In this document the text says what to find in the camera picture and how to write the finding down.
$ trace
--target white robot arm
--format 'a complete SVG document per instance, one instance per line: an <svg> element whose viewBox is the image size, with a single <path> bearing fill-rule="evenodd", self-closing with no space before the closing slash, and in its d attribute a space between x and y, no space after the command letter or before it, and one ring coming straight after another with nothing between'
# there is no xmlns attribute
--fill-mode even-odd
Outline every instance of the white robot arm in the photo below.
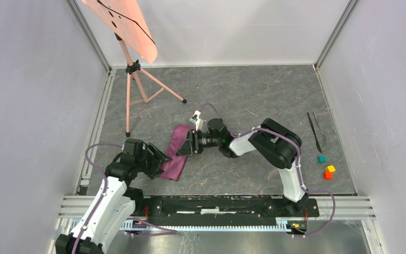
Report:
<svg viewBox="0 0 406 254"><path fill-rule="evenodd" d="M306 187L302 179L299 179L297 171L300 165L295 146L299 149L302 142L295 133L272 119L265 119L252 131L237 136L228 131L222 119L211 119L207 124L209 132L203 133L201 130L203 120L200 115L200 111L195 111L190 119L196 125L196 130L188 132L186 143L177 155L192 155L202 153L206 147L219 147L219 151L225 157L236 158L258 150L267 161L279 169L284 197L296 204L307 199L308 196L304 191Z"/></svg>
<svg viewBox="0 0 406 254"><path fill-rule="evenodd" d="M106 177L83 219L69 235L57 238L57 254L106 253L123 222L143 209L142 190L129 187L131 181L141 172L152 179L159 176L161 165L170 160L150 143L127 139L123 152L106 167Z"/></svg>

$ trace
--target pink music stand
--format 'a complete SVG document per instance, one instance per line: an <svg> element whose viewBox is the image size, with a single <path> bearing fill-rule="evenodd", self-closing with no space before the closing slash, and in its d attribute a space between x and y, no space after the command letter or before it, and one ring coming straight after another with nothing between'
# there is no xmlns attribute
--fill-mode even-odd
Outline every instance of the pink music stand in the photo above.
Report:
<svg viewBox="0 0 406 254"><path fill-rule="evenodd" d="M127 45L130 45L142 58L148 63L152 63L157 55L155 43L151 38L149 29L145 24L144 17L136 0L82 0L91 10L97 14L116 34L116 38L121 45L122 51L127 59L128 67L127 72L127 119L126 119L126 132L127 137L130 136L130 105L139 102L149 102L155 98L160 92L167 90L183 103L187 101L175 93L172 89L168 88L161 81L153 77L146 70L141 68L139 61L133 62L130 53L128 52ZM147 97L144 87L142 86L137 70L140 70L147 77L158 83L162 88L158 90L151 97ZM130 79L133 76L136 81L137 87L141 91L142 99L130 102Z"/></svg>

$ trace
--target wire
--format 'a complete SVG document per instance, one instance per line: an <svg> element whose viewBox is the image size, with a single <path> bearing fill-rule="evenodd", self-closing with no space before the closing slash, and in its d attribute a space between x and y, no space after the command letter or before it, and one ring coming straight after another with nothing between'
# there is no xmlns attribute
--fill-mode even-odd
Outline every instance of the wire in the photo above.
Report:
<svg viewBox="0 0 406 254"><path fill-rule="evenodd" d="M108 179L105 176L104 170L100 166L95 165L88 156L89 150L91 150L92 148L94 148L96 146L110 146L110 147L122 148L122 146L120 146L118 144L98 143L98 144L93 144L92 146L88 147L86 149L86 151L85 151L85 159L87 160L87 162L93 167L93 169L94 168L97 169L99 171L99 173L102 175L102 177L104 179L104 189L103 189L99 199L97 200L96 205L93 207L91 212L89 212L88 217L85 219L85 222L83 223L83 226L81 227L80 232L77 235L77 238L76 238L76 240L74 242L74 246L72 247L72 252L71 252L72 254L76 253L77 246L78 246L78 243L79 243L79 241L81 239L81 236L83 235L83 233L85 231L85 228L88 226L89 221L91 220L91 218L93 217L93 215L96 212L97 208L99 207L100 203L102 202L102 200L103 200L103 198L104 198L104 196L106 194L107 187L108 187Z"/></svg>
<svg viewBox="0 0 406 254"><path fill-rule="evenodd" d="M145 206L145 221L149 221L149 206Z"/></svg>
<svg viewBox="0 0 406 254"><path fill-rule="evenodd" d="M301 233L303 233L303 234L306 233L305 231L302 231L302 230L300 230L300 229L298 229L298 228L295 228L295 230L298 230L299 232L301 232Z"/></svg>
<svg viewBox="0 0 406 254"><path fill-rule="evenodd" d="M107 192L107 190L108 190L108 179L107 179L107 177L106 177L106 175L105 175L105 172L104 172L103 168L100 167L100 166L98 166L98 165L96 165L96 164L94 164L94 163L91 161L91 159L89 158L89 155L88 155L89 151L90 151L92 148L97 147L97 146L110 146L110 147L122 148L122 146L119 145L119 144L98 143L98 144L93 144L92 146L88 147L88 148L86 149L86 151L85 151L85 159L86 159L86 161L93 167L93 169L97 169L97 170L99 171L99 173L102 175L102 178L103 178L103 180L104 180L104 189L103 189L103 191L102 191L102 193L101 193L99 199L97 200L96 204L94 205L93 209L91 209L91 212L89 212L88 217L85 219L85 222L83 223L83 226L81 227L80 232L78 233L78 235L77 235L77 237L76 237L76 240L75 240L74 245L73 245L73 247L72 247L72 252L71 252L72 254L75 254L75 253L77 252L77 247L78 247L78 243L80 242L81 236L83 235L83 233L84 233L84 231L85 231L85 228L88 226L89 221L91 220L92 216L93 216L94 213L96 212L97 208L99 207L100 203L102 202L102 200L103 200L103 198L105 197L105 194L106 194L106 192ZM156 235L167 235L167 234L176 234L176 233L177 233L176 230L165 229L165 228L162 228L162 227L153 225L153 224L151 224L151 223L149 223L149 222L139 220L139 219L137 219L137 218L132 218L132 217L131 217L131 218L128 218L128 219L141 221L143 224L152 226L152 227L157 228L157 229L161 229L161 230L167 231L166 233L158 233L158 234L133 235L133 236L136 236L136 237L137 237L137 236L140 236L140 237L152 236L152 237L153 237L153 236L156 236Z"/></svg>
<svg viewBox="0 0 406 254"><path fill-rule="evenodd" d="M166 229L166 228L163 228L163 227L160 227L160 226L157 226L157 225L153 225L150 222L146 222L146 221L140 220L140 219L135 218L135 217L128 217L127 220L140 221L140 222L142 222L142 224L145 224L147 226L151 226L153 228L166 231L166 232L163 232L163 233L156 233L156 234L131 234L131 236L133 236L133 237L157 237L157 236L160 236L160 235L170 235L170 234L177 234L178 233L177 230Z"/></svg>
<svg viewBox="0 0 406 254"><path fill-rule="evenodd" d="M304 208L304 220L303 220L302 222L305 223L308 218L309 218L309 215L308 215L308 213L307 213L307 209Z"/></svg>
<svg viewBox="0 0 406 254"><path fill-rule="evenodd" d="M201 112L201 111L203 110L203 108L205 108L206 106L212 107L213 110L214 110L214 112L216 112L218 118L220 118L220 119L222 118L222 115L220 114L220 112L219 112L212 104L210 104L210 103L205 103L205 104L203 104L203 105L200 105L200 106L197 108L197 110Z"/></svg>
<svg viewBox="0 0 406 254"><path fill-rule="evenodd" d="M217 115L219 116L219 118L221 118L221 117L220 117L220 114L218 113L218 110L217 110L212 104L210 104L210 103L206 103L206 104L200 106L200 107L198 108L199 111L201 111L201 110L203 109L203 107L205 107L205 106L207 106L207 105L208 105L208 106L211 106L211 107L214 109L214 111L217 113ZM248 135L248 134L250 134L250 133L252 133L252 132L256 132L256 131L263 131L263 132L267 132L267 133L269 133L269 134L272 134L272 135L274 135L274 136L276 136L276 137L278 137L278 138L280 138L280 139L283 139L283 140L287 141L289 144L291 144L291 145L295 148L295 150L297 151L297 157L296 157L296 159L295 159L295 162L296 162L295 164L296 164L296 168L297 168L298 182L299 182L299 184L300 184L301 189L302 189L305 193L307 193L307 194L309 194L309 195L312 195L312 194L328 194L328 195L332 198L332 214L330 215L330 217L329 217L328 221L326 222L326 224L325 224L321 229L316 230L316 231L314 231L314 232L312 232L312 233L306 234L306 235L304 235L303 237L308 237L308 236L317 234L317 233L323 231L324 229L326 229L326 227L329 226L329 225L331 224L332 220L334 219L335 208L336 208L335 197L334 197L334 195L332 194L332 192L329 191L329 190L319 189L319 190L312 190L312 191L309 191L309 190L307 190L306 188L303 187L303 186L304 186L304 182L303 182L303 180L302 180L302 174L301 174L301 149L300 149L300 147L299 147L297 144L295 144L295 142L293 142L292 140L290 140L289 138L287 138L287 137L285 137L285 136L283 136L283 135L281 135L281 134L279 134L279 133L276 133L276 132L274 132L274 131L272 131L272 130L264 129L264 128L252 128L251 130L246 131L246 132L244 132L244 133L242 133L242 134L239 134L239 135L233 135L233 134L232 134L232 136L233 136L233 138L240 138L240 137L243 137L243 136L245 136L245 135Z"/></svg>
<svg viewBox="0 0 406 254"><path fill-rule="evenodd" d="M106 9L108 9L108 10L110 10L110 11L116 13L116 14L119 14L120 16L122 16L122 17L124 17L124 18L126 18L126 19L128 19L128 20L130 20L130 21L132 21L133 23L135 23L135 24L145 33L145 35L147 35L147 37L149 37L149 39L153 42L153 44L155 44L155 41L154 41L154 40L150 37L150 35L141 27L141 25L139 25L139 23L138 23L136 20L133 20L133 19L131 19L131 18L125 16L124 14L121 14L121 13L119 13L119 12L117 12L117 11L111 9L110 7L104 5L100 0L97 0L97 2L98 2L101 6L103 6L104 8L106 8Z"/></svg>

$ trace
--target purple cloth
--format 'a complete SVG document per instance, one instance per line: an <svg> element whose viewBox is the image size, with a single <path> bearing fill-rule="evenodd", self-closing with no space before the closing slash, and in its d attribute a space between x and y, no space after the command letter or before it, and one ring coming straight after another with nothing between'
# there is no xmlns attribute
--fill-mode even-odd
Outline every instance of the purple cloth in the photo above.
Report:
<svg viewBox="0 0 406 254"><path fill-rule="evenodd" d="M188 126L184 124L175 126L172 137L170 138L169 148L167 149L167 152L165 152L165 155L172 158L172 161L166 162L162 165L161 168L162 170L164 170L164 173L160 175L161 178L175 181L178 181L178 179L180 179L181 173L183 172L183 168L188 157L176 156L175 154L186 141L188 131L193 129L194 126Z"/></svg>

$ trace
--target red cube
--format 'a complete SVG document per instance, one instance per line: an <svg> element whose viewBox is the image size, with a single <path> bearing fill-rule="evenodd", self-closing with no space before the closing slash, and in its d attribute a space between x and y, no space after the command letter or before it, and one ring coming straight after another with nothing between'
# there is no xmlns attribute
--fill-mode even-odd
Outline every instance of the red cube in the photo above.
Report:
<svg viewBox="0 0 406 254"><path fill-rule="evenodd" d="M326 172L323 173L323 178L325 180L331 180L333 177L334 177L334 175L329 171L326 171Z"/></svg>

